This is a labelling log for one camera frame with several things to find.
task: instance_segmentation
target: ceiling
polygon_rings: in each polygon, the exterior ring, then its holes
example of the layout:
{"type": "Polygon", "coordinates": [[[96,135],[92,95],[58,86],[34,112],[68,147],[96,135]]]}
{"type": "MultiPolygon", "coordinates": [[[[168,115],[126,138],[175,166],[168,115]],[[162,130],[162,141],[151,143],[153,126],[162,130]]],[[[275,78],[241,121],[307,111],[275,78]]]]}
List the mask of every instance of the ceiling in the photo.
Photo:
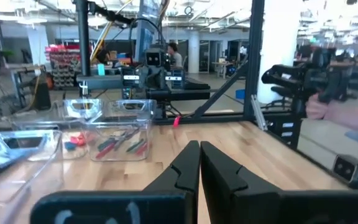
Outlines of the ceiling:
{"type": "MultiPolygon", "coordinates": [[[[94,1],[109,10],[118,11],[127,0],[94,1]]],[[[158,8],[161,1],[164,0],[147,0],[152,8],[158,8]]],[[[163,26],[192,27],[205,32],[246,29],[249,27],[251,2],[170,0],[163,26]]],[[[137,16],[139,4],[140,0],[132,0],[122,10],[122,14],[127,17],[137,16]]],[[[350,42],[358,38],[358,2],[347,5],[346,0],[309,0],[302,2],[301,7],[298,38],[326,42],[350,42]]],[[[71,24],[76,22],[76,12],[71,0],[0,0],[0,19],[22,24],[71,24]]],[[[88,23],[97,27],[103,26],[106,20],[90,16],[88,23]]]]}

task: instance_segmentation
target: wooden tabletop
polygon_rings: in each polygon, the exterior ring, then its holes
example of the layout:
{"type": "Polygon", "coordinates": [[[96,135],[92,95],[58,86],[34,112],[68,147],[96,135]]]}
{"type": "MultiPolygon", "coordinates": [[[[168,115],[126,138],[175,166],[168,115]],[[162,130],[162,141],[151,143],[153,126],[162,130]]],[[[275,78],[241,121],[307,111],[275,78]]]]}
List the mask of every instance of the wooden tabletop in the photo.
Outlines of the wooden tabletop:
{"type": "MultiPolygon", "coordinates": [[[[282,189],[346,189],[250,122],[155,126],[153,148],[140,162],[64,162],[66,190],[142,190],[191,140],[209,141],[238,163],[282,189]]],[[[200,181],[199,223],[209,223],[200,181]]]]}

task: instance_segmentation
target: transparent container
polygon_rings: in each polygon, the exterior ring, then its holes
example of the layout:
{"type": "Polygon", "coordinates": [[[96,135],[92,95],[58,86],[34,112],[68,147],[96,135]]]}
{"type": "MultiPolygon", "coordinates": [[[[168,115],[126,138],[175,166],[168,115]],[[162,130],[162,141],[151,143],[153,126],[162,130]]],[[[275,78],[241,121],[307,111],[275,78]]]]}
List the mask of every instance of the transparent container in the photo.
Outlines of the transparent container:
{"type": "Polygon", "coordinates": [[[28,223],[31,208],[63,184],[62,133],[0,132],[0,224],[28,223]]]}
{"type": "Polygon", "coordinates": [[[154,100],[106,102],[102,113],[85,126],[93,161],[139,161],[152,147],[154,100]]]}
{"type": "Polygon", "coordinates": [[[56,101],[49,111],[10,118],[15,130],[58,129],[63,133],[63,158],[83,157],[87,147],[83,139],[83,123],[101,116],[103,102],[99,99],[56,101]]]}

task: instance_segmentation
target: desk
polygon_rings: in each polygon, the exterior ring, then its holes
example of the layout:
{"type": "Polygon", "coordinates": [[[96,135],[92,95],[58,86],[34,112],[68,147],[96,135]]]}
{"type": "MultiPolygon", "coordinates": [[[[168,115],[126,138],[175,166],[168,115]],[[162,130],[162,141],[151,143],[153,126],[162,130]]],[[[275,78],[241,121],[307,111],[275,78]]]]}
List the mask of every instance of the desk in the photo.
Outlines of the desk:
{"type": "Polygon", "coordinates": [[[215,67],[218,68],[218,78],[222,75],[223,78],[226,78],[226,66],[228,65],[232,65],[233,63],[220,63],[220,62],[212,62],[213,65],[215,65],[215,67]]]}
{"type": "MultiPolygon", "coordinates": [[[[191,140],[214,144],[238,163],[282,189],[346,189],[334,178],[250,122],[154,127],[153,148],[140,162],[65,161],[67,190],[141,190],[168,167],[191,140]]],[[[209,223],[200,181],[198,220],[209,223]]]]}

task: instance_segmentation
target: human hand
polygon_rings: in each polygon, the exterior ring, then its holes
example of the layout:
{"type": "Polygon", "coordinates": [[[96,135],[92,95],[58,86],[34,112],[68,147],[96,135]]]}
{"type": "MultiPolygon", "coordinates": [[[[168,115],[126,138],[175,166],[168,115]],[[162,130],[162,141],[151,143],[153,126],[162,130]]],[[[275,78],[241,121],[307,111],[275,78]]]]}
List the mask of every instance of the human hand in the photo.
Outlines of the human hand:
{"type": "Polygon", "coordinates": [[[306,114],[309,119],[322,119],[328,112],[328,104],[318,101],[318,94],[309,97],[306,103],[306,114]]]}

